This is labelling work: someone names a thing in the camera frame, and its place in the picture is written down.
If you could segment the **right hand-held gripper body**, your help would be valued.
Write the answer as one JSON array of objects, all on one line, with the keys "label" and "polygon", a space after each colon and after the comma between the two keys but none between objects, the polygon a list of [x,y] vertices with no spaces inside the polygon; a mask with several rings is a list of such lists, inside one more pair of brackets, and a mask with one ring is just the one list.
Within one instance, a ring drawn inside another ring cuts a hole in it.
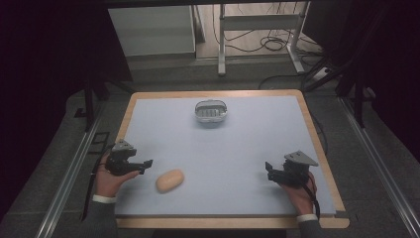
[{"label": "right hand-held gripper body", "polygon": [[309,168],[318,167],[319,164],[301,151],[296,151],[284,156],[283,170],[272,172],[281,173],[280,181],[276,183],[287,185],[293,188],[301,188],[309,181]]}]

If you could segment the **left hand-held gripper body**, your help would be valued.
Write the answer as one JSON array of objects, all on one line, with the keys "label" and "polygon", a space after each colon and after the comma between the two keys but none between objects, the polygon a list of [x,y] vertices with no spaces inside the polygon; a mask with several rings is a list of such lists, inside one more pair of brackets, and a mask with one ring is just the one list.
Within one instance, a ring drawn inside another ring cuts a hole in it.
[{"label": "left hand-held gripper body", "polygon": [[139,164],[129,163],[137,150],[124,139],[120,139],[111,149],[105,168],[114,176],[123,176],[130,172],[139,172]]}]

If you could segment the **tan bread roll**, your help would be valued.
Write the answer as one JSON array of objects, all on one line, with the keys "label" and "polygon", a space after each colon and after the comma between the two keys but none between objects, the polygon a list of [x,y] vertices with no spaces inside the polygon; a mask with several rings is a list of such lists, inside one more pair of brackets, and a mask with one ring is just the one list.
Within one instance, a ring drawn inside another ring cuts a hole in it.
[{"label": "tan bread roll", "polygon": [[175,169],[168,171],[157,178],[156,186],[160,193],[168,192],[184,181],[184,173],[182,170]]}]

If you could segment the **small metal wire basket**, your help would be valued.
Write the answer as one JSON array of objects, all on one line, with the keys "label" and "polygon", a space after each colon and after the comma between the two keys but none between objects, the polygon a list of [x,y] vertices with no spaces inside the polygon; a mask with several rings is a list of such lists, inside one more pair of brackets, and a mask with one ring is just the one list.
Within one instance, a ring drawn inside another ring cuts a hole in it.
[{"label": "small metal wire basket", "polygon": [[195,117],[201,123],[222,122],[228,113],[228,107],[222,100],[203,100],[195,106]]}]

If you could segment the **person's left hand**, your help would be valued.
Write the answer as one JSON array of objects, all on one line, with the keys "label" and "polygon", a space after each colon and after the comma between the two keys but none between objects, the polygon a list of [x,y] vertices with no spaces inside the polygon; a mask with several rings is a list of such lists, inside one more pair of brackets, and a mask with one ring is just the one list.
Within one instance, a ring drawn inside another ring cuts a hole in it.
[{"label": "person's left hand", "polygon": [[130,179],[133,179],[139,175],[138,172],[130,172],[123,176],[114,176],[106,168],[105,164],[109,154],[105,154],[98,165],[96,171],[96,186],[95,194],[105,197],[115,197],[121,187],[121,185]]}]

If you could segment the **person's right hand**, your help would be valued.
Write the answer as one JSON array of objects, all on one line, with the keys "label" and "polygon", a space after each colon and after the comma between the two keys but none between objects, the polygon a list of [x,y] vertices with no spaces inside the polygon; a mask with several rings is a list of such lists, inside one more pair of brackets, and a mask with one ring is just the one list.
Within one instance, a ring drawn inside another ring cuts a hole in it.
[{"label": "person's right hand", "polygon": [[[317,191],[315,178],[311,173],[308,173],[308,175],[309,181],[306,184],[306,186],[311,191],[311,193],[315,195]],[[281,185],[281,187],[286,191],[288,198],[290,199],[292,205],[295,207],[295,210],[298,215],[314,213],[314,204],[312,202],[311,196],[303,187],[293,188],[283,184]]]}]

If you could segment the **light blue table mat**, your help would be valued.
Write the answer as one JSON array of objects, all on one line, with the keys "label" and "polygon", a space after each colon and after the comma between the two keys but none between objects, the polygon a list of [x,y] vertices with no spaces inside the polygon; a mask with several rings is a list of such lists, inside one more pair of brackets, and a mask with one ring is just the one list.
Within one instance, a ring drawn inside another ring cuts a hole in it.
[{"label": "light blue table mat", "polygon": [[[125,135],[145,173],[123,184],[119,216],[278,216],[295,212],[285,191],[268,180],[269,162],[301,151],[317,157],[294,96],[227,97],[227,117],[200,123],[195,98],[139,99]],[[156,181],[179,169],[184,181],[160,193]]]}]

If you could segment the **black metal stand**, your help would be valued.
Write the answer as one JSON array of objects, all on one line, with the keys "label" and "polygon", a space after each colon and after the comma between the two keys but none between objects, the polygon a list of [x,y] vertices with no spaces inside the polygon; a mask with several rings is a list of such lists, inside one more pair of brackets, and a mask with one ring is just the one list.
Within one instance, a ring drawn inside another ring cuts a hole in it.
[{"label": "black metal stand", "polygon": [[327,63],[326,58],[321,58],[307,73],[301,81],[301,91],[310,92],[316,88],[330,82],[333,79],[340,78],[335,92],[339,97],[346,97],[351,91],[354,92],[352,99],[354,119],[360,127],[365,126],[363,116],[363,105],[366,101],[372,101],[373,97],[365,96],[365,79],[360,64],[355,59],[350,59],[346,63],[328,72],[325,76],[313,83],[307,85],[306,82],[312,78]]},{"label": "black metal stand", "polygon": [[92,127],[95,119],[95,112],[94,112],[94,103],[93,103],[93,96],[96,96],[99,101],[106,101],[110,97],[110,91],[106,86],[106,83],[109,82],[114,86],[122,89],[123,91],[133,94],[136,90],[124,84],[123,82],[113,80],[113,79],[106,79],[103,80],[92,80],[87,79],[84,85],[84,107],[78,108],[74,114],[75,118],[85,118],[86,119],[86,126],[85,131],[88,132]]}]

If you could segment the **white power strip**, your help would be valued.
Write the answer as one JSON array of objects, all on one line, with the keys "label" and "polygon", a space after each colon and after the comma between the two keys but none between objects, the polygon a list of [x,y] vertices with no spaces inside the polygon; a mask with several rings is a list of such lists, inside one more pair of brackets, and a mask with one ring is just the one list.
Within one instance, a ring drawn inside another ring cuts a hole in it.
[{"label": "white power strip", "polygon": [[318,81],[330,72],[331,70],[328,67],[322,67],[317,73],[314,74],[313,79]]}]

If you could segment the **grey cabinet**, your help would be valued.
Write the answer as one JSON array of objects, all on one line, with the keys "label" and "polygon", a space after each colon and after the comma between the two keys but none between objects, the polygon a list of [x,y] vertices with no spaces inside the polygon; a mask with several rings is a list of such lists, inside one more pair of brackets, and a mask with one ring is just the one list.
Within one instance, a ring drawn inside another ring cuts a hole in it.
[{"label": "grey cabinet", "polygon": [[195,52],[190,6],[109,9],[126,57]]}]

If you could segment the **white metal stand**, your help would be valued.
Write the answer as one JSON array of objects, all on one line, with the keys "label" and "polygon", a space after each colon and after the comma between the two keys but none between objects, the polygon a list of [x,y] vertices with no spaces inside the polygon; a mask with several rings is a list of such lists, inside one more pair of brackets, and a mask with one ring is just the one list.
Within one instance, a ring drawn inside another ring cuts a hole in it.
[{"label": "white metal stand", "polygon": [[297,55],[296,46],[304,24],[309,2],[303,4],[301,10],[296,14],[270,14],[270,15],[246,15],[246,16],[226,16],[225,5],[220,5],[219,16],[219,54],[218,54],[218,74],[226,74],[225,65],[225,40],[224,36],[229,31],[246,30],[291,30],[292,39],[286,45],[287,52],[298,74],[304,72],[304,67]]}]

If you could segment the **aluminium rail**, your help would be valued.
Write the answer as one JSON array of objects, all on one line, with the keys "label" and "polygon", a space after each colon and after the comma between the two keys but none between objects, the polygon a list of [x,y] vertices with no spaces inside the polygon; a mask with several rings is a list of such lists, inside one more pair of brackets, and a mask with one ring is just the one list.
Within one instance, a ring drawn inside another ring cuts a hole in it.
[{"label": "aluminium rail", "polygon": [[64,173],[63,179],[58,186],[58,189],[52,199],[52,202],[44,216],[43,221],[39,227],[35,238],[52,238],[55,228],[58,224],[60,216],[63,212],[64,206],[67,203],[71,190],[74,186],[77,175],[81,169],[84,159],[87,155],[88,149],[93,137],[97,131],[98,125],[101,121],[104,107],[100,106],[94,113],[95,119],[91,127],[83,134],[82,140],[79,143],[77,150],[70,160],[70,164]]},{"label": "aluminium rail", "polygon": [[360,125],[354,116],[354,109],[352,108],[351,102],[342,97],[339,97],[338,101],[343,106],[350,124],[366,151],[369,161],[378,174],[382,185],[384,186],[410,236],[412,238],[420,238],[420,218],[417,216],[409,200],[392,177],[389,169],[382,159],[382,156],[371,140],[368,131]]}]

